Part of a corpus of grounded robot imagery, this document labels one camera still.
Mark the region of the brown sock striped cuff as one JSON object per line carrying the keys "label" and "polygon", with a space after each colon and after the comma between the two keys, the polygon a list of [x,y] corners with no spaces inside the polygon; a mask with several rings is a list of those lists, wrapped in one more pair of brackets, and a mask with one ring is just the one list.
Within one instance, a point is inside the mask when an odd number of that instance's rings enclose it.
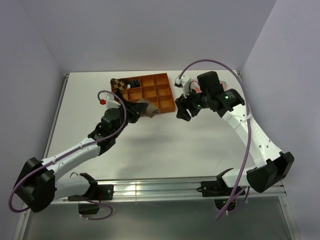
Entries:
{"label": "brown sock striped cuff", "polygon": [[153,118],[155,115],[159,115],[161,113],[160,109],[154,106],[149,100],[146,98],[142,98],[137,101],[137,103],[147,103],[148,106],[146,110],[140,114],[141,117]]}

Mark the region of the black white striped sock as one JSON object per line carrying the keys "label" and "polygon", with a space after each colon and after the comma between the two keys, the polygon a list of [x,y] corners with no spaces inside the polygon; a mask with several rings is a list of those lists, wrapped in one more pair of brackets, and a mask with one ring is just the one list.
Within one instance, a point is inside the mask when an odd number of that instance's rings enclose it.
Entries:
{"label": "black white striped sock", "polygon": [[139,79],[129,80],[127,83],[127,89],[139,88],[141,86]]}

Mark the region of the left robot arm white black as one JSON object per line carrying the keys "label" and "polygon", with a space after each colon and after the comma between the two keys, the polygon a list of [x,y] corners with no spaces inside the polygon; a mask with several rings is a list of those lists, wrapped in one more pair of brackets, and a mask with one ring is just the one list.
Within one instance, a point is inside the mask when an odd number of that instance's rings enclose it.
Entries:
{"label": "left robot arm white black", "polygon": [[107,152],[129,123],[136,123],[148,108],[146,102],[121,101],[106,109],[95,129],[70,149],[38,160],[30,158],[24,164],[13,187],[17,195],[34,213],[47,208],[52,201],[69,196],[91,200],[98,193],[97,181],[86,173],[70,180],[61,178],[80,164]]}

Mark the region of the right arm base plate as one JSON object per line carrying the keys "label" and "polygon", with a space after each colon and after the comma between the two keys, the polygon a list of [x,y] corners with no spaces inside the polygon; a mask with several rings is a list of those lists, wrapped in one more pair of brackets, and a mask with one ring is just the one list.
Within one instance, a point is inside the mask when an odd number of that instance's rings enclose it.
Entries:
{"label": "right arm base plate", "polygon": [[228,187],[221,178],[216,180],[201,181],[196,189],[203,197],[227,197],[232,193],[233,187]]}

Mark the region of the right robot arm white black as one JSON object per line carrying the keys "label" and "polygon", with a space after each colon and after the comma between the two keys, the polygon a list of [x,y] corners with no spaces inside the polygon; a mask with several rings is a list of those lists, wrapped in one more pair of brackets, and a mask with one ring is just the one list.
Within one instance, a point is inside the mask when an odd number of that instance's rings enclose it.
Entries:
{"label": "right robot arm white black", "polygon": [[182,89],[175,100],[178,119],[189,122],[202,109],[217,113],[245,144],[245,155],[253,158],[254,167],[230,168],[217,176],[219,194],[229,194],[234,186],[263,193],[288,175],[295,160],[292,153],[283,152],[270,140],[247,110],[242,96],[233,88],[225,90],[215,71],[200,74],[197,80],[179,76],[174,85]]}

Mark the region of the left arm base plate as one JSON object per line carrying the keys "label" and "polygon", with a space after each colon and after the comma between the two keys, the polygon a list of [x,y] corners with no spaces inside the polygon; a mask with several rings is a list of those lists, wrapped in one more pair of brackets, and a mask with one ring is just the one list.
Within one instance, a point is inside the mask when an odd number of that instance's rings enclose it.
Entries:
{"label": "left arm base plate", "polygon": [[83,199],[91,201],[109,201],[113,199],[114,186],[112,184],[97,184],[90,186],[83,195],[72,195],[67,198],[68,201],[82,201]]}

